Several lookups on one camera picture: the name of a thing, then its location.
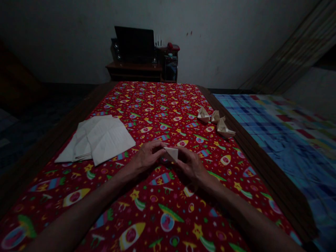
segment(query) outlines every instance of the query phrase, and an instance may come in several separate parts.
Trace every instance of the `white wall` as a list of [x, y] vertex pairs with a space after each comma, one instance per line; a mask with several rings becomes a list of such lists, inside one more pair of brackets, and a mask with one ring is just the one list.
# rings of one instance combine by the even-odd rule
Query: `white wall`
[[181, 48], [179, 82], [238, 88], [317, 2], [2, 0], [0, 36], [42, 82], [103, 83], [114, 25], [153, 29]]
[[336, 123], [336, 71], [312, 67], [283, 96]]

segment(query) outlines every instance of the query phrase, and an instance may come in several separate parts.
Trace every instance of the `forearm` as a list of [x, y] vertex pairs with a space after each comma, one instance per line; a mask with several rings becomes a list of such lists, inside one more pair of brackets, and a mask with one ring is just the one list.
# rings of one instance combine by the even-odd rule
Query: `forearm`
[[126, 165], [113, 178], [63, 213], [38, 235], [27, 251], [73, 251], [105, 207], [137, 175], [130, 172], [131, 165]]
[[288, 235], [215, 177], [204, 176], [201, 186], [221, 203], [260, 251], [303, 251]]

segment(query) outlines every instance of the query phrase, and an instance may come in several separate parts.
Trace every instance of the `red bedsheet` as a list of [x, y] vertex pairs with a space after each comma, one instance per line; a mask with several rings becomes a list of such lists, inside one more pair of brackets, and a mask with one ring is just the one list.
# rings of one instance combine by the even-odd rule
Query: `red bedsheet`
[[[23, 249], [72, 204], [122, 169], [143, 143], [154, 139], [197, 152], [212, 176], [299, 242], [234, 139], [223, 139], [214, 124], [197, 120], [200, 106], [212, 114], [194, 85], [120, 82], [89, 117], [118, 116], [136, 146], [97, 167], [92, 160], [55, 164], [59, 150], [1, 221], [1, 250]], [[77, 250], [249, 249], [218, 203], [161, 159], [106, 209]]]

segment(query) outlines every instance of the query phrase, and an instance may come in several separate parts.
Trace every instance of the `desk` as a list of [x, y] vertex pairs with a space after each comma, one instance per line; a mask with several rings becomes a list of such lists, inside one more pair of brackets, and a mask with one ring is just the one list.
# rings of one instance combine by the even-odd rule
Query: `desk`
[[112, 62], [106, 68], [112, 81], [161, 81], [162, 66], [160, 64]]
[[164, 55], [172, 53], [178, 57], [178, 51], [168, 51], [167, 48], [158, 49], [159, 63], [136, 64], [131, 62], [114, 61], [106, 66], [111, 81], [147, 81], [147, 82], [177, 82], [176, 80], [165, 80], [163, 77], [163, 67], [161, 62], [164, 62]]

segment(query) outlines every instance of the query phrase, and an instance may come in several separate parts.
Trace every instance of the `computer monitor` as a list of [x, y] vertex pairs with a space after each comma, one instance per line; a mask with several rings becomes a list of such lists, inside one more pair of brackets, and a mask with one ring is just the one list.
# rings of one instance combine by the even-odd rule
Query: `computer monitor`
[[119, 50], [123, 58], [133, 62], [151, 62], [154, 53], [153, 30], [115, 26]]

